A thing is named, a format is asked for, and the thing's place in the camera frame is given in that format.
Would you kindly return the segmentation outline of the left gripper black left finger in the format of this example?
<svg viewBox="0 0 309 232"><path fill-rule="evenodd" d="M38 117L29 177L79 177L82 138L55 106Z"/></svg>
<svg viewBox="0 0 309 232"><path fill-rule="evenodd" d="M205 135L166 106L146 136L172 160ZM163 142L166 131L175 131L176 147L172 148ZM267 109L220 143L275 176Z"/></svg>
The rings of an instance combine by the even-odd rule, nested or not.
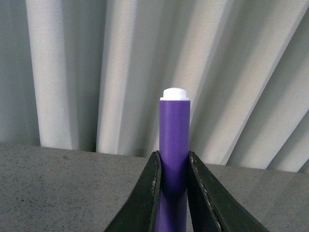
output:
<svg viewBox="0 0 309 232"><path fill-rule="evenodd" d="M106 232L154 232L160 203L161 160L153 152L127 201Z"/></svg>

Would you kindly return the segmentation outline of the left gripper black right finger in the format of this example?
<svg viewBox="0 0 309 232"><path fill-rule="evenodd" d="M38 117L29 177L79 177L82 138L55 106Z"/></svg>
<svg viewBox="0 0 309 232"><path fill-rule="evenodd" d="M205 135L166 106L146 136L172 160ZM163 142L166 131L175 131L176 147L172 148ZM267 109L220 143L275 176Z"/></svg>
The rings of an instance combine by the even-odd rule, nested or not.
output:
<svg viewBox="0 0 309 232"><path fill-rule="evenodd" d="M195 232L268 231L192 151L189 152L187 196Z"/></svg>

